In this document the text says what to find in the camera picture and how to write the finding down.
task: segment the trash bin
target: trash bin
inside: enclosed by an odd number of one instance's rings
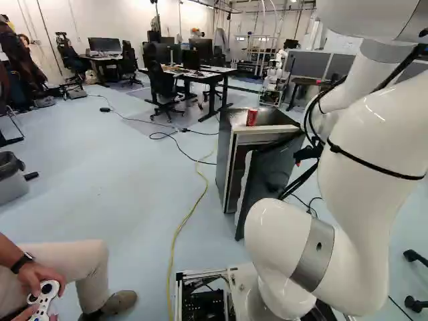
[[[24,168],[25,164],[12,152],[0,152],[0,205],[28,193]]]

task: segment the white game controller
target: white game controller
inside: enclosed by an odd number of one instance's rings
[[[60,290],[60,283],[55,280],[43,281],[40,283],[40,295],[36,298],[33,294],[27,297],[29,305],[39,304],[39,309],[29,321],[49,321],[49,306]]]

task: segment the gray partition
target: gray partition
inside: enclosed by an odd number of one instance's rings
[[[330,80],[332,74],[338,74],[339,78],[349,73],[352,64],[354,63],[354,55],[344,55],[341,53],[334,53],[328,65],[328,70],[325,79]]]
[[[406,70],[401,74],[399,79],[397,80],[396,84],[399,82],[404,82],[405,80],[408,80],[412,77],[415,77],[419,75],[421,72],[424,72],[425,70],[428,70],[428,64],[423,62],[412,62],[409,67],[406,68]]]
[[[294,67],[291,71],[293,76],[322,79],[330,60],[331,53],[322,51],[299,51],[290,50],[286,64],[286,71],[290,72],[292,58],[295,58]]]

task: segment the chair wheel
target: chair wheel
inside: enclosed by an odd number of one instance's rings
[[[406,299],[404,300],[404,305],[406,306],[406,308],[409,308],[416,313],[421,313],[423,309],[421,303],[415,300],[412,296],[406,297]]]

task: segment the person's hand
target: person's hand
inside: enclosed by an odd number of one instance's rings
[[[19,269],[18,280],[24,285],[29,286],[31,293],[38,297],[40,295],[40,282],[46,280],[56,280],[60,283],[58,296],[61,297],[66,289],[66,279],[50,267],[45,267],[37,262],[24,264]]]
[[[12,321],[27,321],[28,319],[31,318],[33,314],[35,314],[38,308],[39,308],[39,304],[34,304],[26,308],[24,311],[22,311],[20,315],[14,317]],[[58,321],[58,315],[57,314],[51,315],[49,317],[49,321]]]

